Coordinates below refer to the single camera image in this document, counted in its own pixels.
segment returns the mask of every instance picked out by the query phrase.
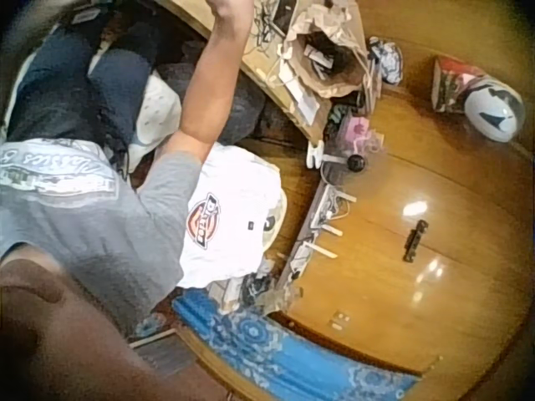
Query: blue cloth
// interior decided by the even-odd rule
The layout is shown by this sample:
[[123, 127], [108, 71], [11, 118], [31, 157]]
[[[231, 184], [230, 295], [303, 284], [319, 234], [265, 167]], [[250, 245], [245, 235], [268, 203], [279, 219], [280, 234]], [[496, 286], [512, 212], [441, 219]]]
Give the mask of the blue cloth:
[[204, 290], [188, 290], [172, 305], [219, 357], [281, 400], [391, 401], [418, 381], [341, 357], [254, 312], [223, 317]]

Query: graphic print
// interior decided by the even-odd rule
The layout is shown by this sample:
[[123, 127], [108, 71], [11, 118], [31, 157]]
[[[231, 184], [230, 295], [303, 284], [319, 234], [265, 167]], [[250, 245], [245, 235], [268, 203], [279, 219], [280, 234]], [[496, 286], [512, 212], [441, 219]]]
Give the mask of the graphic print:
[[116, 198], [119, 183], [110, 166], [99, 155], [71, 145], [68, 148], [44, 141], [3, 145], [0, 190], [10, 187], [49, 206], [65, 203], [63, 206], [77, 207], [96, 198]]
[[202, 249], [208, 248], [208, 242], [216, 234], [220, 213], [219, 200], [211, 193], [191, 209], [187, 217], [187, 232]]

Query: black knob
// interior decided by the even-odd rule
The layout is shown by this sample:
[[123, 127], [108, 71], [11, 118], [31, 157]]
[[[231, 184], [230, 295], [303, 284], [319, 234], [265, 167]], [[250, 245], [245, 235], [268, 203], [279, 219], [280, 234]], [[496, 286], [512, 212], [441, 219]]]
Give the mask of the black knob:
[[366, 167], [366, 159], [361, 155], [351, 155], [348, 158], [348, 169], [354, 173], [359, 173]]

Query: person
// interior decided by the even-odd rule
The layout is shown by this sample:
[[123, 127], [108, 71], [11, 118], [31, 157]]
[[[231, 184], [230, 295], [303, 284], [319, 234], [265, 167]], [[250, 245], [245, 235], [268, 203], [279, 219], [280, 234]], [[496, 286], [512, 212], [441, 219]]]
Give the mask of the person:
[[120, 170], [157, 53], [153, 23], [134, 24], [90, 76], [104, 23], [58, 28], [20, 84], [0, 146], [0, 364], [34, 398], [173, 396], [124, 336], [181, 278], [188, 200], [252, 26], [253, 0], [206, 2], [215, 22], [180, 126], [137, 193]]

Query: brown paper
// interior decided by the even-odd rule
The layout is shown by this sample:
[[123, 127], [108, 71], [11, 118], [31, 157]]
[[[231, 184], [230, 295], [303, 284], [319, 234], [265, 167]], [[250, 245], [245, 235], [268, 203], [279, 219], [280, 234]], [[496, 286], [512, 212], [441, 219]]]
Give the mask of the brown paper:
[[[303, 83], [323, 98], [341, 97], [368, 84], [368, 51], [360, 19], [359, 6], [354, 0], [333, 1], [329, 9], [322, 4], [312, 4], [304, 10], [297, 9], [297, 17], [284, 40], [284, 52], [292, 49], [288, 60], [293, 71]], [[323, 31], [336, 45], [348, 48], [353, 57], [343, 71], [321, 80], [313, 70], [309, 58], [304, 55], [306, 35]]]

